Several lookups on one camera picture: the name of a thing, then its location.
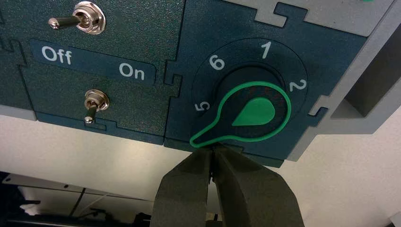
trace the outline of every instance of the toggle switch lever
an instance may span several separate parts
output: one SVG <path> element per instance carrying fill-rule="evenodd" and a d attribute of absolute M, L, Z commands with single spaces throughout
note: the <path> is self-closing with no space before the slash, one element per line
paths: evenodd
<path fill-rule="evenodd" d="M 95 122 L 95 115 L 97 112 L 109 108 L 110 100 L 103 91 L 98 89 L 90 89 L 85 93 L 84 105 L 87 109 L 84 122 L 85 124 L 92 124 Z"/>
<path fill-rule="evenodd" d="M 47 23 L 54 30 L 77 26 L 83 32 L 97 35 L 105 30 L 106 18 L 96 4 L 90 1 L 82 1 L 75 5 L 72 16 L 53 17 Z"/>
<path fill-rule="evenodd" d="M 71 26 L 77 26 L 79 23 L 81 23 L 81 20 L 76 16 L 53 17 L 53 18 L 50 18 L 48 21 L 48 24 L 54 30 L 59 30 L 59 29 L 63 29 L 63 28 L 71 27 Z"/>

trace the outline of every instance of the number 6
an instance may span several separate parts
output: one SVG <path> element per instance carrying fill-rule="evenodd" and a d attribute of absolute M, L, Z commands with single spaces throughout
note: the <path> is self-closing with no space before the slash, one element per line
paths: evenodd
<path fill-rule="evenodd" d="M 217 59 L 214 61 L 214 59 L 216 59 L 216 58 L 218 58 L 217 55 L 211 56 L 209 59 L 209 63 L 215 70 L 222 70 L 225 66 L 224 61 L 222 59 Z"/>

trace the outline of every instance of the dark green panel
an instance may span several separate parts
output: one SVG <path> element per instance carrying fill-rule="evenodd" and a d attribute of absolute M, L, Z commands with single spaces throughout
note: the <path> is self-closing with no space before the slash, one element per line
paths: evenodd
<path fill-rule="evenodd" d="M 25 65 L 20 44 L 9 40 L 0 23 L 0 105 L 32 110 L 20 69 Z"/>
<path fill-rule="evenodd" d="M 26 54 L 27 67 L 22 74 L 34 110 L 82 121 L 86 113 L 84 94 L 97 88 L 111 100 L 110 108 L 98 113 L 98 118 L 117 122 L 120 128 L 163 136 L 169 98 L 179 91 L 180 81 L 172 85 L 163 81 L 166 60 L 174 60 L 177 51 L 183 0 L 95 1 L 106 17 L 106 29 L 99 35 L 89 35 L 75 27 L 55 31 L 47 25 L 51 17 L 71 15 L 78 2 L 1 3 L 3 31 L 19 40 Z M 32 57 L 30 39 L 152 64 L 157 69 L 155 84 L 149 86 L 39 63 Z"/>

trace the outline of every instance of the control panel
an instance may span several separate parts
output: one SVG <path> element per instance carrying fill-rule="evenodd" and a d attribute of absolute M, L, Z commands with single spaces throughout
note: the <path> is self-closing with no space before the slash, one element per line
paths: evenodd
<path fill-rule="evenodd" d="M 400 22 L 397 0 L 4 0 L 0 114 L 279 167 L 401 105 Z"/>

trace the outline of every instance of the cable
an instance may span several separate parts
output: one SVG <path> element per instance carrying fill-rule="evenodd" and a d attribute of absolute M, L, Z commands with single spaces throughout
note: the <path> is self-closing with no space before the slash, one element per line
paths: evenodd
<path fill-rule="evenodd" d="M 100 200 L 102 200 L 104 197 L 110 195 L 110 193 L 104 194 L 101 197 L 95 199 L 93 202 L 89 203 L 88 205 L 86 205 L 84 208 L 81 209 L 81 211 L 78 213 L 78 215 L 81 215 L 86 209 L 88 209 L 90 206 L 92 206 L 93 204 L 99 202 Z"/>
<path fill-rule="evenodd" d="M 77 209 L 77 207 L 79 205 L 79 202 L 81 202 L 82 196 L 84 195 L 85 191 L 86 191 L 86 188 L 83 188 L 81 191 L 81 195 L 79 195 L 79 198 L 78 198 L 77 202 L 75 203 L 74 207 L 72 208 L 71 213 L 70 213 L 70 215 L 68 215 L 68 217 L 71 218 L 72 215 L 74 214 L 75 210 Z"/>

